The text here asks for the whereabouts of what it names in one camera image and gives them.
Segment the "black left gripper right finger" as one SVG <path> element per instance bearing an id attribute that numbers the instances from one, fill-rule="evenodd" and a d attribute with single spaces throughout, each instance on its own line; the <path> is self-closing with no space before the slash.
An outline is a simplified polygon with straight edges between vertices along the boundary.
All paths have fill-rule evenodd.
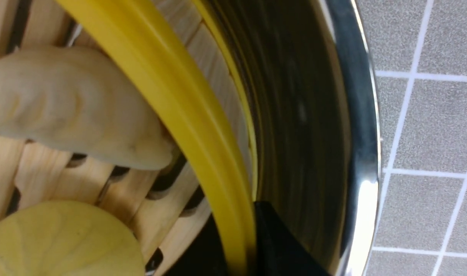
<path id="1" fill-rule="evenodd" d="M 254 202 L 258 276 L 328 276 L 267 201 Z"/>

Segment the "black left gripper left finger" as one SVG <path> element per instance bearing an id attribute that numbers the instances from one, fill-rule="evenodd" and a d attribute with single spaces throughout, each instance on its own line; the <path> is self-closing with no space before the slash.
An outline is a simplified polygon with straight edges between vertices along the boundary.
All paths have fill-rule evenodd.
<path id="1" fill-rule="evenodd" d="M 191 246 L 166 276 L 228 276 L 219 233 L 212 215 Z"/>

